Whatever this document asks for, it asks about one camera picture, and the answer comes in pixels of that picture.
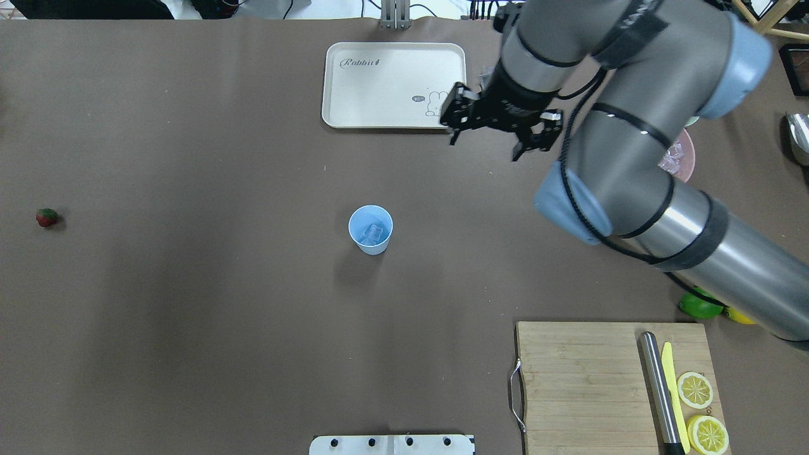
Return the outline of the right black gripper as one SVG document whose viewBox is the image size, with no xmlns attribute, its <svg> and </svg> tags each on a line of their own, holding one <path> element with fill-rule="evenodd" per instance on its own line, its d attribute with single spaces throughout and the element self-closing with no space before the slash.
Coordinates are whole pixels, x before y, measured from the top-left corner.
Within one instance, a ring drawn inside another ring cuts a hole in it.
<svg viewBox="0 0 809 455">
<path fill-rule="evenodd" d="M 499 60 L 489 83 L 480 92 L 462 82 L 451 87 L 443 101 L 439 123 L 451 134 L 451 146 L 467 130 L 488 127 L 514 132 L 517 142 L 511 161 L 516 162 L 525 153 L 548 152 L 554 146 L 563 131 L 564 111 L 544 109 L 558 92 L 558 88 L 534 90 L 522 86 Z"/>
</svg>

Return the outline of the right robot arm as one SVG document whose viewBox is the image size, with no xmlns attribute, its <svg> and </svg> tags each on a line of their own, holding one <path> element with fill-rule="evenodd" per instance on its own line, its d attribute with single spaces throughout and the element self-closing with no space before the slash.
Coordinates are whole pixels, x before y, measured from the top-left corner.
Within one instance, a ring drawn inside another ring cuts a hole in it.
<svg viewBox="0 0 809 455">
<path fill-rule="evenodd" d="M 768 41 L 702 1 L 526 1 L 508 4 L 494 26 L 502 44 L 488 84 L 478 93 L 454 84 L 439 123 L 454 137 L 514 133 L 514 161 L 547 150 L 557 133 L 532 127 L 592 58 L 599 69 L 575 92 L 572 118 L 599 96 L 579 126 L 567 124 L 538 212 L 807 351 L 807 265 L 659 167 L 690 118 L 723 116 L 760 83 Z"/>
</svg>

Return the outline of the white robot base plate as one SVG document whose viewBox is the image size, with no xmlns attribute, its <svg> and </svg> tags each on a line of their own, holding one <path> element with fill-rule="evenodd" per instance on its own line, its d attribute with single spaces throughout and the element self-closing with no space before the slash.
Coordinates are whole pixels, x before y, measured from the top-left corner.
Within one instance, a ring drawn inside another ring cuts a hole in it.
<svg viewBox="0 0 809 455">
<path fill-rule="evenodd" d="M 463 434 L 321 435 L 309 454 L 476 454 L 475 439 Z"/>
</svg>

